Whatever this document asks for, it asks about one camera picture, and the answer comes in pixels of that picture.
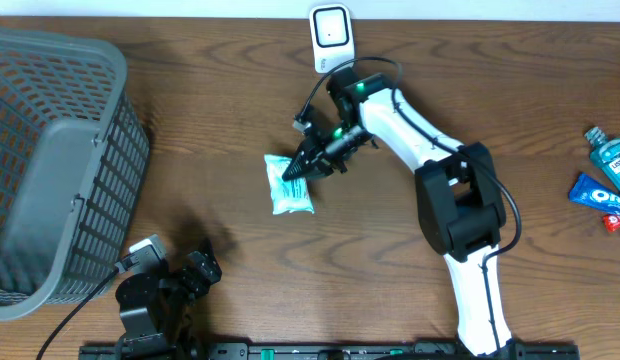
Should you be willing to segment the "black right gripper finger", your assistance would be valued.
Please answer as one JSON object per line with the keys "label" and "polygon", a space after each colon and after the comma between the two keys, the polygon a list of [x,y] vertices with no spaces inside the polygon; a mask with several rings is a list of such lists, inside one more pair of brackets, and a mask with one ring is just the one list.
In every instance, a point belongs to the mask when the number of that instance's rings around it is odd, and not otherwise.
{"label": "black right gripper finger", "polygon": [[334,173],[334,167],[330,162],[318,160],[309,164],[309,171],[305,175],[307,180],[317,180],[328,177]]}
{"label": "black right gripper finger", "polygon": [[309,164],[319,160],[319,150],[320,147],[313,139],[304,139],[283,172],[282,179],[284,181],[293,181],[305,178],[309,171]]}

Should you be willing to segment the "teal wet wipes pack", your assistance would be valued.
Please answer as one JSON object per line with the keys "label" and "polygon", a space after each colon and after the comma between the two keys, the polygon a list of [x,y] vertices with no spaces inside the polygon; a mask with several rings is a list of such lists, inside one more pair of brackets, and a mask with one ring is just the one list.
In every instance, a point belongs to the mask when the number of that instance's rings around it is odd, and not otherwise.
{"label": "teal wet wipes pack", "polygon": [[291,158],[266,154],[264,156],[266,173],[273,203],[273,214],[310,212],[314,213],[305,179],[283,180],[283,173],[291,163]]}

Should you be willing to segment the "blue Oreo cookie pack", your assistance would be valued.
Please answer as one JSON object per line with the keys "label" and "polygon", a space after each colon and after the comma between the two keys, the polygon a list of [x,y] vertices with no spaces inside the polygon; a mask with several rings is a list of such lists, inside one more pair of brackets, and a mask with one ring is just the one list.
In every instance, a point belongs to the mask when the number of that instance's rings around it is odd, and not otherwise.
{"label": "blue Oreo cookie pack", "polygon": [[620,196],[585,173],[577,177],[568,197],[573,203],[607,214],[620,215]]}

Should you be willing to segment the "blue mouthwash bottle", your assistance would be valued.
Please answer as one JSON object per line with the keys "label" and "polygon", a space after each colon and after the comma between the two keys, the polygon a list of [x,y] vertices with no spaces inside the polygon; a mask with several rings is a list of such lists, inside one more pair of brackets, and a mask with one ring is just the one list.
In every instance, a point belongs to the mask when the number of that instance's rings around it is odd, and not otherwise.
{"label": "blue mouthwash bottle", "polygon": [[590,160],[620,193],[620,138],[609,138],[599,127],[589,129],[584,137],[591,146]]}

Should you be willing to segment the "red snack packet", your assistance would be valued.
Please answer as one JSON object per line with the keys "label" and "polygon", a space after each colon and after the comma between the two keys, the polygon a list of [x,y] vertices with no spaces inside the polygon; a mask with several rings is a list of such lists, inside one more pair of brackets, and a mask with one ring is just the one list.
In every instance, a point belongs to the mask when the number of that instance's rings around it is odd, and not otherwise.
{"label": "red snack packet", "polygon": [[603,216],[603,224],[609,233],[614,233],[620,229],[620,215],[607,214]]}

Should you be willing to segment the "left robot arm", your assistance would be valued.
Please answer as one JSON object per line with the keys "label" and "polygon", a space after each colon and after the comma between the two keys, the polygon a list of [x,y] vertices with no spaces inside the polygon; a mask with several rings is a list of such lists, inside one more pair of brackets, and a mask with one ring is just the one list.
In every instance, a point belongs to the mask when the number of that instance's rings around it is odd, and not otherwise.
{"label": "left robot arm", "polygon": [[207,359],[208,350],[192,334],[188,311],[221,280],[211,242],[202,240],[172,271],[163,243],[153,234],[130,246],[117,267],[133,274],[115,294],[125,329],[115,345],[115,357]]}

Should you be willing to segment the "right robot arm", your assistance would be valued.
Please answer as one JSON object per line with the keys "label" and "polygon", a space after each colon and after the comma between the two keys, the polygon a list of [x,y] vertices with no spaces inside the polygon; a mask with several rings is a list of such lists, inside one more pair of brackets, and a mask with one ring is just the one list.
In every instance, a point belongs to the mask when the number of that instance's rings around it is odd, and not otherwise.
{"label": "right robot arm", "polygon": [[489,151],[443,134],[383,74],[362,78],[346,66],[321,81],[340,122],[326,130],[312,106],[303,107],[295,126],[305,138],[283,180],[345,172],[346,160],[360,146],[383,141],[414,175],[419,226],[451,276],[459,340],[474,356],[498,354],[512,339],[496,273],[504,204],[512,198],[496,179]]}

